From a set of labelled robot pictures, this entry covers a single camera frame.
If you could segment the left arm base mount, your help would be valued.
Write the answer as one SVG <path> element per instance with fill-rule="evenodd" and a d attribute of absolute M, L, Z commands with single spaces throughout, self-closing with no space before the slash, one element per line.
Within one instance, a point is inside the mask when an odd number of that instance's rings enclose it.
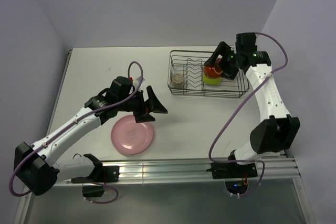
<path fill-rule="evenodd" d="M 101 166 L 95 168 L 88 177 L 76 177 L 71 179 L 72 184 L 91 184 L 92 186 L 82 186 L 82 195 L 85 199 L 95 201 L 95 198 L 101 198 L 104 193 L 113 192 L 115 201 L 119 192 L 110 183 L 116 183 L 119 180 L 119 166 Z"/>

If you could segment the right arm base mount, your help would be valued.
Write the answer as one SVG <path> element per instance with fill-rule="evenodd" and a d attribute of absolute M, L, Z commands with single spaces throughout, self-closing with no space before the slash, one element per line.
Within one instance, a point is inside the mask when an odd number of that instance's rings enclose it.
<path fill-rule="evenodd" d="M 234 179 L 225 182 L 226 189 L 232 194 L 244 194 L 248 189 L 247 179 L 258 176 L 255 164 L 211 163 L 206 171 L 212 173 L 213 179 Z"/>

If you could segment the pink plate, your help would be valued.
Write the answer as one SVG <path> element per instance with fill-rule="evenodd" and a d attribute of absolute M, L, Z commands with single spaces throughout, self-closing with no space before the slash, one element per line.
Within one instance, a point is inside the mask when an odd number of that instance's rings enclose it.
<path fill-rule="evenodd" d="M 111 143 L 122 155 L 144 152 L 154 139 L 151 123 L 137 123 L 134 116 L 127 115 L 116 121 L 111 129 Z"/>

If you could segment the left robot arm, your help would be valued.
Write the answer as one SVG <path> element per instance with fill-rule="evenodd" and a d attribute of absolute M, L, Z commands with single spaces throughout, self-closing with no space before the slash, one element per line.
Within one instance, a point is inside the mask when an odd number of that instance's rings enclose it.
<path fill-rule="evenodd" d="M 103 177 L 103 164 L 92 154 L 59 164 L 60 156 L 78 140 L 100 127 L 118 112 L 131 112 L 136 123 L 154 122 L 151 113 L 166 114 L 151 86 L 146 88 L 148 99 L 127 77 L 117 77 L 111 86 L 90 98 L 83 108 L 65 125 L 42 140 L 29 145 L 25 142 L 15 149 L 14 174 L 36 196 L 49 191 L 56 182 L 79 179 L 98 182 Z"/>

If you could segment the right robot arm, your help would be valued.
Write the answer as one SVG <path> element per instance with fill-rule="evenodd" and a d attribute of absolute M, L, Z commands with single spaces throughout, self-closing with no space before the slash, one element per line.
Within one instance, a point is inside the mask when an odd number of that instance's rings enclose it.
<path fill-rule="evenodd" d="M 222 76 L 233 79 L 243 71 L 251 84 L 252 92 L 238 106 L 218 133 L 221 136 L 234 117 L 251 97 L 255 97 L 260 113 L 260 123 L 251 131 L 248 142 L 232 151 L 227 164 L 228 173 L 234 177 L 245 171 L 245 163 L 254 163 L 263 154 L 289 149 L 300 127 L 298 117 L 286 108 L 274 80 L 274 73 L 284 66 L 273 68 L 267 52 L 258 50 L 258 33 L 236 35 L 235 49 L 221 41 L 205 66 L 218 65 Z"/>

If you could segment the aluminium table rail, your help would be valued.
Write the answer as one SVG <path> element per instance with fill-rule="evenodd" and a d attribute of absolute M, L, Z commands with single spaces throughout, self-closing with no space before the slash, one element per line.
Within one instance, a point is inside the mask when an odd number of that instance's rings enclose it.
<path fill-rule="evenodd" d="M 283 155 L 263 159 L 263 179 L 300 178 L 294 158 Z M 210 162 L 206 159 L 181 159 L 148 162 L 104 162 L 103 167 L 119 168 L 118 182 L 121 184 L 159 184 L 210 182 L 214 179 Z"/>

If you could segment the white and green bowl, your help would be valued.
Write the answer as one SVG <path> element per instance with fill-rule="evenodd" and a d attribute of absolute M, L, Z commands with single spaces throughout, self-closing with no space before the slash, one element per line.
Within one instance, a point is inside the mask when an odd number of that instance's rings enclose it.
<path fill-rule="evenodd" d="M 208 84 L 208 85 L 219 85 L 222 81 L 222 78 L 219 77 L 219 78 L 210 78 L 210 77 L 207 77 L 204 73 L 202 74 L 202 80 L 203 80 L 203 83 L 204 84 Z"/>

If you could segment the orange and black mug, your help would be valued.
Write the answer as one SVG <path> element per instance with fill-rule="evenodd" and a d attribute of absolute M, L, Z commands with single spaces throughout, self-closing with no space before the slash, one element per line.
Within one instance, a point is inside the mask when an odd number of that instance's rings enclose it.
<path fill-rule="evenodd" d="M 204 66 L 203 67 L 203 74 L 205 75 L 205 77 L 216 79 L 222 76 L 223 71 L 218 65 L 220 60 L 221 60 L 220 58 L 217 58 L 214 66 Z"/>

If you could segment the speckled ceramic ramekin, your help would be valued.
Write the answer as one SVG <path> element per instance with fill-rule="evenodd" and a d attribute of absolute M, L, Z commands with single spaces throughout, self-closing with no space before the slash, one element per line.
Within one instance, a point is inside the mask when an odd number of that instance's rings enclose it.
<path fill-rule="evenodd" d="M 184 87 L 184 76 L 180 73 L 175 73 L 172 76 L 172 86 L 177 89 Z"/>

